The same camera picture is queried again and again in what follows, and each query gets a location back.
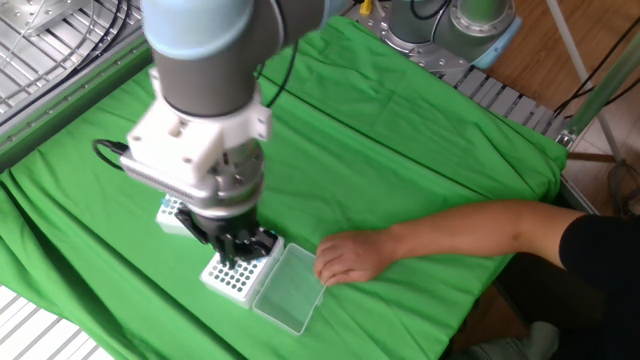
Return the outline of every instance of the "hand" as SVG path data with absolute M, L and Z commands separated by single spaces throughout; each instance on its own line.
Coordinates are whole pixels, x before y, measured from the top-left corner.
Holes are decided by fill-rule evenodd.
M 318 246 L 313 271 L 327 286 L 369 281 L 396 260 L 393 243 L 386 230 L 329 236 Z

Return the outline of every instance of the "green backdrop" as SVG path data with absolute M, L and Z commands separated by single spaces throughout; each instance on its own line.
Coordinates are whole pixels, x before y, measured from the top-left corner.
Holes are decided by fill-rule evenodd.
M 266 65 L 270 99 L 291 50 Z M 494 116 L 359 25 L 307 36 L 264 144 L 263 224 L 314 252 L 326 235 L 463 203 L 550 201 L 566 150 Z M 506 257 L 400 261 L 327 289 L 296 337 L 207 290 L 213 256 L 155 224 L 163 194 L 102 164 L 153 99 L 140 73 L 0 176 L 0 283 L 118 359 L 437 359 Z

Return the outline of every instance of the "transparent plastic lid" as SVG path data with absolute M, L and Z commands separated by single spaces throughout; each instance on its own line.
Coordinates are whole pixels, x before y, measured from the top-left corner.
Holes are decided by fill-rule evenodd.
M 315 255 L 289 244 L 253 310 L 296 335 L 302 334 L 325 289 L 313 273 L 315 260 Z

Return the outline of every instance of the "wooden surface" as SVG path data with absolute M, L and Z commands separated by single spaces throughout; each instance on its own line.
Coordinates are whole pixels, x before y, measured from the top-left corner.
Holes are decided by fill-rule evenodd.
M 544 0 L 515 0 L 523 19 L 520 33 L 488 72 L 491 76 L 550 109 L 566 100 L 581 83 Z M 637 0 L 561 0 L 574 41 L 590 72 L 609 51 L 626 28 L 640 16 Z M 624 44 L 627 44 L 636 29 Z M 616 51 L 595 77 L 598 83 L 621 54 Z M 628 82 L 632 82 L 640 71 Z M 580 102 L 570 106 L 572 114 Z M 640 169 L 640 86 L 603 113 L 627 162 Z M 611 151 L 597 121 L 582 134 L 572 148 L 565 175 L 601 214 L 612 214 L 607 174 L 612 168 Z M 627 178 L 623 190 L 638 184 Z M 478 342 L 522 336 L 526 328 L 492 286 L 480 298 L 479 307 L 467 319 L 467 327 L 454 338 L 454 352 Z

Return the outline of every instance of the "robotic arm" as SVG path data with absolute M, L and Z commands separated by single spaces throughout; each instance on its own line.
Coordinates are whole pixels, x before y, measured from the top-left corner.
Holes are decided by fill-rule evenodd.
M 129 176 L 185 204 L 181 223 L 224 261 L 269 255 L 260 227 L 259 140 L 271 133 L 258 64 L 321 26 L 349 0 L 143 0 L 156 100 L 128 134 Z

